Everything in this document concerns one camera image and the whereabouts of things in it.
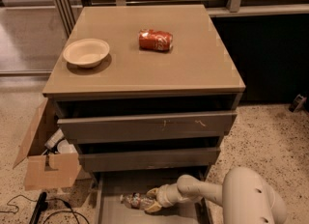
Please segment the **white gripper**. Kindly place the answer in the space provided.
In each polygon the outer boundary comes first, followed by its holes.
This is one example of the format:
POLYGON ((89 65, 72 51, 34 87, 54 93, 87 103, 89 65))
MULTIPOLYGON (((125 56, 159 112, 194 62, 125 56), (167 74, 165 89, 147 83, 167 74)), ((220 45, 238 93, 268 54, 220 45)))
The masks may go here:
POLYGON ((146 195, 152 198, 156 196, 156 201, 154 201, 149 207, 145 208, 146 213, 158 212, 162 207, 172 207, 177 204, 181 198, 180 192, 175 183, 165 184, 160 188, 153 188, 149 190, 146 195))

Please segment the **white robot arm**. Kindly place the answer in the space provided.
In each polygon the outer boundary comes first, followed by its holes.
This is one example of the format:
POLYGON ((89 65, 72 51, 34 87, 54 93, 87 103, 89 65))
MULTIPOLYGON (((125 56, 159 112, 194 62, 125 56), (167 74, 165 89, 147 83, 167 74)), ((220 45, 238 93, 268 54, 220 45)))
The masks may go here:
POLYGON ((224 224, 285 224, 287 207, 282 197, 262 176, 246 167, 235 167, 222 184, 202 182, 182 175, 176 183, 147 192, 154 203, 145 209, 153 213, 204 198, 223 209, 224 224))

